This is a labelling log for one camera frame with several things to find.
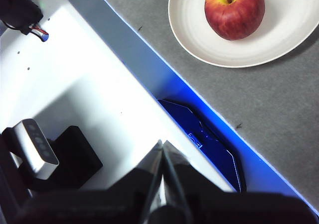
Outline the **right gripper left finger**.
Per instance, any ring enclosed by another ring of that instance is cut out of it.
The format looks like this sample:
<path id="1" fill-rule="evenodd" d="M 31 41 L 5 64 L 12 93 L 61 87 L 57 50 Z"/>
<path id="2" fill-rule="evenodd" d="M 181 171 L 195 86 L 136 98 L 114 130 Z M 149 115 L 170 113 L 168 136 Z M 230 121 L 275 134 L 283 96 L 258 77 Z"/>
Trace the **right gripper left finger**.
<path id="1" fill-rule="evenodd" d="M 15 224 L 139 224 L 154 196 L 161 167 L 162 141 L 107 189 L 63 190 L 31 198 Z"/>

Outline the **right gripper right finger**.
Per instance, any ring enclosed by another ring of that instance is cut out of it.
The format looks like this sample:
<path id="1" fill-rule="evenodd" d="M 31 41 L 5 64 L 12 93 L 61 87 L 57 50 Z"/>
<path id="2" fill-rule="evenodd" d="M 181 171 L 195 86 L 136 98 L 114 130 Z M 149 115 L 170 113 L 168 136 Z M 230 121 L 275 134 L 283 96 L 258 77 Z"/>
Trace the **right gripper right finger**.
<path id="1" fill-rule="evenodd" d="M 303 201 L 276 193 L 225 192 L 197 171 L 169 141 L 165 159 L 195 224 L 317 224 Z"/>

